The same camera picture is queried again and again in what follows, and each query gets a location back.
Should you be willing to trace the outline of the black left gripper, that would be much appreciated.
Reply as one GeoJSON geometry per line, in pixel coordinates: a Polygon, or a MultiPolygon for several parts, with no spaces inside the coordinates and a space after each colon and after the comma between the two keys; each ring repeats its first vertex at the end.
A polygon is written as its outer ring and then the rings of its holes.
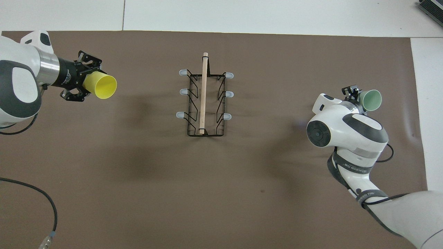
{"type": "Polygon", "coordinates": [[[60,70],[52,86],[64,88],[60,96],[66,101],[84,101],[84,98],[87,96],[87,90],[83,87],[84,77],[80,76],[80,72],[100,70],[102,64],[101,59],[89,55],[82,50],[79,51],[78,56],[76,62],[58,57],[60,70]],[[79,92],[73,94],[70,91],[72,89],[76,89],[79,92]]]}

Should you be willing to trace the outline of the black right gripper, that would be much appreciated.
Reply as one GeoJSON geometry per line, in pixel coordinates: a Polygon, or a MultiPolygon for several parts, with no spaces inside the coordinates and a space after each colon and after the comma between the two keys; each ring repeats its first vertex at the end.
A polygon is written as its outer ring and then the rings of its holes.
{"type": "Polygon", "coordinates": [[[361,90],[358,86],[348,86],[342,88],[342,93],[345,95],[345,101],[350,103],[349,109],[352,113],[366,114],[367,112],[363,108],[362,104],[358,102],[361,90]]]}

